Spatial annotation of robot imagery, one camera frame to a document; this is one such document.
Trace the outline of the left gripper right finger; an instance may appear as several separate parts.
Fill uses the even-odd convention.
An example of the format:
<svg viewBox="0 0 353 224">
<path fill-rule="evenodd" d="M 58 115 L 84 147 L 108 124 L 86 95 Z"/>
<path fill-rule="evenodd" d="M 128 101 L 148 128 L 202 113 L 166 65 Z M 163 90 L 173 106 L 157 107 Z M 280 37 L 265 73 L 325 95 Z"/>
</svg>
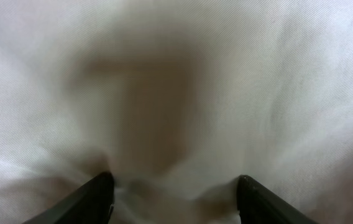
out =
<svg viewBox="0 0 353 224">
<path fill-rule="evenodd" d="M 316 224 L 248 175 L 238 178 L 236 204 L 242 224 Z"/>
</svg>

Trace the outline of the beige khaki shorts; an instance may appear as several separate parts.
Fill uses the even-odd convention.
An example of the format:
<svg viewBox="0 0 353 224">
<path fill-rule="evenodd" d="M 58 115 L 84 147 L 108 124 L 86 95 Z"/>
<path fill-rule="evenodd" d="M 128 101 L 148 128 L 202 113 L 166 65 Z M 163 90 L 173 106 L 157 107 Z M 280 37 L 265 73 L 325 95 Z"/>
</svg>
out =
<svg viewBox="0 0 353 224">
<path fill-rule="evenodd" d="M 353 223 L 353 1 L 0 1 L 0 223 L 106 170 L 112 223 Z"/>
</svg>

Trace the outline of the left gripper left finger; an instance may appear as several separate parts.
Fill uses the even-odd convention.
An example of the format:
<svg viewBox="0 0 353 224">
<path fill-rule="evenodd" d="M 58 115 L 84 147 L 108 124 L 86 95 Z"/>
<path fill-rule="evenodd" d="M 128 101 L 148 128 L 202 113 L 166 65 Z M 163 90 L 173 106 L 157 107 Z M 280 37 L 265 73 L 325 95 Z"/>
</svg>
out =
<svg viewBox="0 0 353 224">
<path fill-rule="evenodd" d="M 114 209 L 114 178 L 102 172 L 24 224 L 108 224 Z"/>
</svg>

